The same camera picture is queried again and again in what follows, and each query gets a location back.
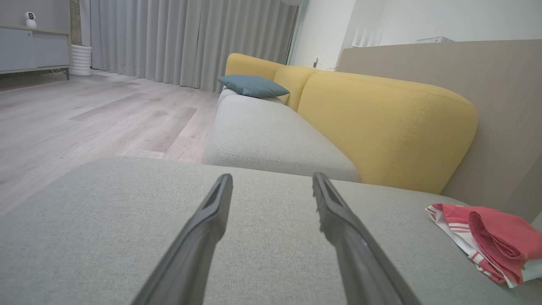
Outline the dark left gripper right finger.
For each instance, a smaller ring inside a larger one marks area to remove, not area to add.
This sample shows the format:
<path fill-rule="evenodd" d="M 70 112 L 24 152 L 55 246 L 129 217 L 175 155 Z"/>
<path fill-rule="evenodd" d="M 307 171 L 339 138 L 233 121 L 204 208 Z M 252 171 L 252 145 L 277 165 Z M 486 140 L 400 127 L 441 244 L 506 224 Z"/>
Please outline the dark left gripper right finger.
<path fill-rule="evenodd" d="M 313 174 L 320 231 L 335 248 L 349 305 L 418 305 L 420 300 L 323 172 Z"/>

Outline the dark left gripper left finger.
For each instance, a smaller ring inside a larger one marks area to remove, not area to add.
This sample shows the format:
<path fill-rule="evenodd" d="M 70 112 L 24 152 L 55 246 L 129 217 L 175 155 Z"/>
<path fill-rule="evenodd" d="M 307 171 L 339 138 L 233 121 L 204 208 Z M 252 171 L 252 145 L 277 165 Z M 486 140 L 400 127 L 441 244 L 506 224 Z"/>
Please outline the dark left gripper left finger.
<path fill-rule="evenodd" d="M 220 175 L 169 246 L 134 305 L 201 305 L 215 247 L 225 234 L 233 177 Z"/>

